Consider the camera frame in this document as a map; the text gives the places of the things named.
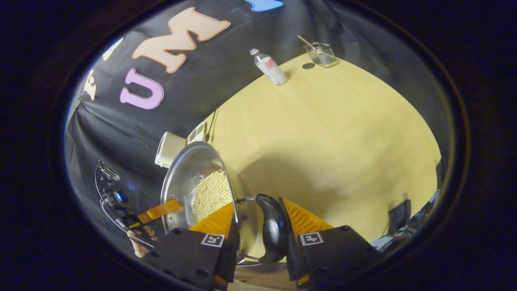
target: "plastic bottle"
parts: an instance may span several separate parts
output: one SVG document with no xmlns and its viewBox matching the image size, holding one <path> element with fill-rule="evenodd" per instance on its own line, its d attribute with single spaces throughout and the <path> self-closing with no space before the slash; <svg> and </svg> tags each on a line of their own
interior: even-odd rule
<svg viewBox="0 0 517 291">
<path fill-rule="evenodd" d="M 287 77 L 269 55 L 260 53 L 258 49 L 250 50 L 250 55 L 254 57 L 255 65 L 269 77 L 273 84 L 280 86 L 287 83 Z"/>
</svg>

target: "wooden stick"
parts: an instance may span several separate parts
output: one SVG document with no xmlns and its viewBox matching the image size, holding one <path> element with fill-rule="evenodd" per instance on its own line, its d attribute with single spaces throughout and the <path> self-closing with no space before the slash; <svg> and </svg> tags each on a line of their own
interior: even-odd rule
<svg viewBox="0 0 517 291">
<path fill-rule="evenodd" d="M 315 49 L 306 39 L 304 39 L 303 37 L 297 35 L 297 37 L 299 39 L 301 39 L 301 41 L 305 42 L 309 47 L 311 47 L 313 50 L 317 51 L 317 49 Z"/>
</svg>

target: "yellow table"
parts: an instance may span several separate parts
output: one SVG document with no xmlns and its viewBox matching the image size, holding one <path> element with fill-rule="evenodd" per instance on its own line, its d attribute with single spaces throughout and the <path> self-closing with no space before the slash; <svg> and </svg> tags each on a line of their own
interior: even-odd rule
<svg viewBox="0 0 517 291">
<path fill-rule="evenodd" d="M 261 76 L 225 102 L 209 143 L 252 195 L 285 197 L 371 242 L 387 231 L 390 209 L 410 199 L 413 215 L 434 194 L 438 145 L 380 79 L 344 60 L 303 69 L 309 62 L 304 54 L 282 64 L 283 86 Z M 250 255 L 263 253 L 259 236 Z"/>
</svg>

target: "cable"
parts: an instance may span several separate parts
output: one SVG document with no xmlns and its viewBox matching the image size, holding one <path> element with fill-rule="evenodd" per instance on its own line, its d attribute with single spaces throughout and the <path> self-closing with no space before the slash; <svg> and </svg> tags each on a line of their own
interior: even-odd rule
<svg viewBox="0 0 517 291">
<path fill-rule="evenodd" d="M 108 215 L 108 213 L 107 213 L 107 212 L 106 212 L 106 210 L 104 209 L 104 205 L 106 205 L 106 203 L 104 203 L 104 201 L 102 201 L 102 200 L 101 200 L 101 201 L 100 201 L 100 206 L 101 206 L 101 208 L 102 208 L 102 211 L 104 212 L 104 214 L 106 214 L 106 216 L 109 218 L 109 220 L 110 220 L 110 221 L 111 221 L 111 222 L 112 222 L 112 223 L 113 223 L 113 224 L 114 224 L 118 229 L 120 229 L 120 231 L 122 231 L 123 233 L 125 233 L 125 234 L 126 234 L 127 236 L 129 236 L 130 238 L 133 238 L 133 239 L 137 240 L 137 241 L 138 241 L 138 242 L 140 242 L 140 243 L 147 244 L 149 247 L 154 248 L 154 246 L 153 246 L 153 245 L 151 245 L 151 244 L 149 244 L 149 243 L 147 243 L 147 242 L 143 241 L 142 239 L 139 239 L 138 237 L 136 237 L 136 236 L 134 236 L 134 235 L 130 234 L 130 233 L 129 233 L 129 232 L 127 232 L 125 229 L 123 229 L 120 225 L 118 225 L 118 224 L 117 224 L 117 223 L 116 223 L 116 222 L 115 222 L 115 221 L 114 221 L 114 220 L 113 220 L 113 219 Z"/>
<path fill-rule="evenodd" d="M 219 110 L 219 107 L 217 107 L 214 110 L 214 115 L 212 116 L 212 121 L 210 122 L 210 128 L 208 129 L 208 132 L 206 133 L 206 136 L 205 136 L 205 142 L 208 142 L 210 140 L 210 130 L 212 130 L 212 125 L 214 124 L 214 119 L 216 118 L 216 111 L 217 110 Z"/>
<path fill-rule="evenodd" d="M 138 242 L 141 242 L 143 244 L 146 244 L 148 246 L 150 246 L 151 248 L 154 248 L 153 245 L 145 242 L 144 240 L 138 238 L 138 237 L 135 237 L 134 235 L 130 234 L 127 232 L 127 230 L 123 229 L 119 224 L 117 224 L 115 222 L 115 220 L 113 220 L 109 215 L 108 213 L 106 212 L 106 209 L 104 208 L 104 205 L 106 205 L 106 203 L 104 202 L 104 199 L 102 198 L 102 195 L 100 194 L 100 190 L 99 190 L 99 186 L 97 184 L 97 173 L 98 173 L 98 170 L 99 170 L 99 167 L 97 167 L 95 169 L 95 176 L 94 176 L 94 180 L 95 180 L 95 188 L 97 189 L 97 194 L 99 194 L 99 197 L 100 197 L 100 208 L 102 209 L 102 211 L 104 212 L 104 214 L 106 214 L 106 216 L 108 217 L 108 219 L 120 230 L 122 231 L 125 235 L 129 236 L 130 238 L 134 238 L 135 240 L 137 240 Z M 113 213 L 113 211 L 111 210 L 111 208 L 109 206 L 107 206 L 108 210 L 110 211 L 111 215 L 113 217 L 117 217 L 117 215 L 115 215 L 115 213 Z"/>
</svg>

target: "black fabric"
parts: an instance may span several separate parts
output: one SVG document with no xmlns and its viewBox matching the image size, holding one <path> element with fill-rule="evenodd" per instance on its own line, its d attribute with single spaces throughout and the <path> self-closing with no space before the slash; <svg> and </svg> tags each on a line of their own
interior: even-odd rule
<svg viewBox="0 0 517 291">
<path fill-rule="evenodd" d="M 185 52 L 186 61 L 172 74 L 146 57 L 131 58 L 145 39 L 170 34 L 167 21 L 189 7 L 217 20 L 228 20 L 231 25 L 209 41 L 199 42 L 192 34 L 197 48 Z M 116 186 L 129 195 L 136 211 L 155 206 L 166 174 L 165 168 L 154 163 L 164 132 L 186 137 L 221 104 L 261 76 L 248 53 L 251 48 L 271 55 L 278 64 L 304 54 L 297 34 L 329 43 L 337 57 L 401 93 L 428 123 L 444 164 L 448 161 L 451 132 L 440 83 L 408 46 L 339 2 L 286 1 L 278 9 L 253 12 L 242 0 L 183 1 L 128 29 L 108 61 L 99 60 L 93 66 L 97 85 L 94 101 L 82 92 L 84 80 L 79 83 L 78 95 L 73 98 L 81 103 L 65 133 L 66 164 L 80 205 L 101 232 L 127 252 L 132 253 L 127 247 L 129 240 L 110 226 L 99 207 L 93 184 L 97 160 L 120 173 Z M 120 37 L 114 36 L 99 57 Z M 144 110 L 119 101 L 124 87 L 137 95 L 149 95 L 145 88 L 125 84 L 131 68 L 163 86 L 164 98 L 157 108 Z M 159 222 L 154 223 L 155 231 L 162 231 Z"/>
</svg>

